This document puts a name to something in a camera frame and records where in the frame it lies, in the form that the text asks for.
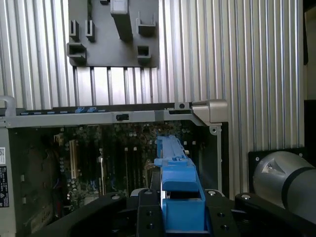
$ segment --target ribbed aluminum wall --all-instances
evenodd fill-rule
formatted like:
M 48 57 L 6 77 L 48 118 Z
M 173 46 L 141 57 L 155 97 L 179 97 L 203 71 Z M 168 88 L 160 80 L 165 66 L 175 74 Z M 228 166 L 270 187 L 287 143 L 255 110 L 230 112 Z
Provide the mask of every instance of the ribbed aluminum wall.
M 158 69 L 73 69 L 67 0 L 1 0 L 0 94 L 29 110 L 225 98 L 232 195 L 249 151 L 304 145 L 302 17 L 301 0 L 159 0 Z

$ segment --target pci slot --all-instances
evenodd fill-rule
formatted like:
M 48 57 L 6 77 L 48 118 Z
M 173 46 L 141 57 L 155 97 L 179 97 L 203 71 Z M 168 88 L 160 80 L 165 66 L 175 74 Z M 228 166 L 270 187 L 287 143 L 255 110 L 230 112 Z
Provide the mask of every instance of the pci slot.
M 71 178 L 77 179 L 78 177 L 78 151 L 77 151 L 77 141 L 71 140 L 69 142 L 70 150 L 70 169 L 71 169 Z

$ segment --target blue tab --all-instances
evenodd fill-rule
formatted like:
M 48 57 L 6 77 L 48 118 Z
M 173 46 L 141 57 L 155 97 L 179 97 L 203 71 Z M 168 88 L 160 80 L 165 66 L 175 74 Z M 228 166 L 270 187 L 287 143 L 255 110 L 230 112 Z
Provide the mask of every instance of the blue tab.
M 96 107 L 90 107 L 88 110 L 87 110 L 87 112 L 88 113 L 92 113 L 92 112 L 94 112 L 94 111 L 96 111 Z
M 75 113 L 82 113 L 84 111 L 84 107 L 78 107 L 76 110 L 75 110 Z

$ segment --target circuit board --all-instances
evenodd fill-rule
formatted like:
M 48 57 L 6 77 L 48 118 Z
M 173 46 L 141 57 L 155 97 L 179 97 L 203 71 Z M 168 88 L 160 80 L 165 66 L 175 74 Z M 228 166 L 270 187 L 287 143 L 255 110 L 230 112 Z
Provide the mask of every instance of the circuit board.
M 108 192 L 128 197 L 134 189 L 148 187 L 156 137 L 175 135 L 194 153 L 199 143 L 194 127 L 190 121 L 169 121 L 61 128 L 54 141 L 70 211 Z

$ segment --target blue drive bracket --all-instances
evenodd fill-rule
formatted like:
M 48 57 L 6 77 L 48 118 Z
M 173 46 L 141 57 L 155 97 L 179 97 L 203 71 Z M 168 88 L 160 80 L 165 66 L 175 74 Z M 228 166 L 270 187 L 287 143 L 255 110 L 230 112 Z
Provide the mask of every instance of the blue drive bracket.
M 198 179 L 196 166 L 185 154 L 175 136 L 157 137 L 155 165 L 161 167 L 162 190 L 183 192 L 184 199 L 165 198 L 162 213 L 166 230 L 204 231 L 205 195 Z M 195 198 L 185 198 L 185 193 L 196 193 Z

